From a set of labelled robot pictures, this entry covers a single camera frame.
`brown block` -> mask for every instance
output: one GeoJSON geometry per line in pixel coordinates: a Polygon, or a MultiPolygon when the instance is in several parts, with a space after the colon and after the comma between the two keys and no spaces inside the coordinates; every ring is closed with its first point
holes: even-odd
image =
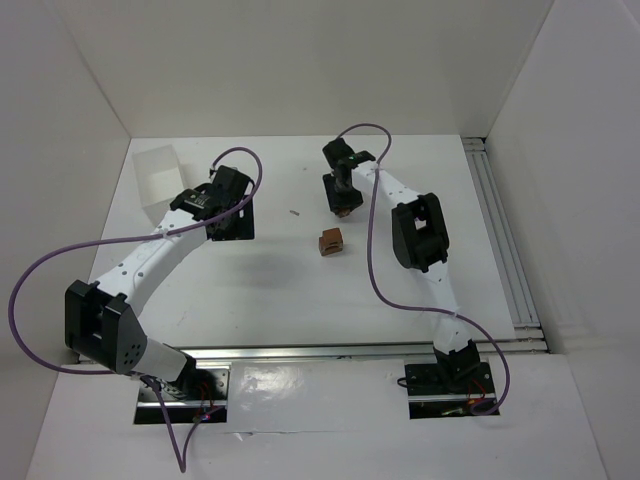
{"type": "Polygon", "coordinates": [[[320,248],[320,255],[323,257],[341,252],[343,243],[340,229],[330,228],[322,232],[322,236],[318,239],[318,247],[320,248]]]}

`white container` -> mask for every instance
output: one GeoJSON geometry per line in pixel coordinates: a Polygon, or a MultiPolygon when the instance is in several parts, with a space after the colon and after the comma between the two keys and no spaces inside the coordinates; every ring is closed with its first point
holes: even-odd
{"type": "Polygon", "coordinates": [[[158,225],[169,204],[186,188],[178,155],[171,145],[133,155],[140,203],[154,225],[158,225]]]}

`brown cube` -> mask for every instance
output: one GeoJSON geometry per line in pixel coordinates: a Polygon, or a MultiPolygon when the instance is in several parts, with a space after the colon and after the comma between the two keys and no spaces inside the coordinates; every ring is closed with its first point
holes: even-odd
{"type": "Polygon", "coordinates": [[[322,232],[322,236],[318,239],[318,247],[320,248],[320,255],[323,257],[341,252],[343,243],[340,229],[330,228],[322,232]]]}

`wall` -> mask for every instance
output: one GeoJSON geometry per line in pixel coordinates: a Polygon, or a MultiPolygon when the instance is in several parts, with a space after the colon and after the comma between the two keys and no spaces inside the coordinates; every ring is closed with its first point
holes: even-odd
{"type": "Polygon", "coordinates": [[[486,136],[551,0],[50,0],[134,137],[486,136]]]}
{"type": "Polygon", "coordinates": [[[556,0],[488,139],[547,334],[612,480],[640,460],[640,2],[556,0]]]}
{"type": "MultiPolygon", "coordinates": [[[[2,305],[37,257],[100,236],[129,142],[63,32],[38,0],[0,2],[2,305]]],[[[48,360],[66,356],[64,287],[94,254],[52,261],[18,299],[19,329],[48,360]]],[[[26,475],[54,382],[0,322],[2,478],[26,475]]]]}

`robotic arm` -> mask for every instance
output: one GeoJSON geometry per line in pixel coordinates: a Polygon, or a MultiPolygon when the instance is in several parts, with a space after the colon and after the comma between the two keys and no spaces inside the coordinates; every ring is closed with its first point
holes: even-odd
{"type": "MultiPolygon", "coordinates": [[[[211,183],[188,189],[171,202],[153,233],[211,219],[242,201],[251,179],[221,166],[211,183]]],[[[142,243],[117,267],[87,284],[76,280],[65,294],[65,343],[75,352],[121,375],[161,380],[176,398],[198,398],[213,379],[191,356],[145,335],[138,317],[173,269],[207,240],[253,239],[253,204],[221,222],[142,243]]]]}
{"type": "MultiPolygon", "coordinates": [[[[361,190],[372,192],[378,165],[369,152],[355,153],[342,138],[322,151],[332,169],[323,176],[329,208],[344,217],[362,205],[361,190]]],[[[420,270],[418,279],[438,307],[457,311],[447,265],[449,236],[438,197],[421,195],[383,170],[379,178],[379,195],[391,210],[393,251],[398,262],[404,268],[420,270]]],[[[480,365],[478,349],[461,320],[440,315],[433,346],[446,384],[459,383],[480,365]]]]}

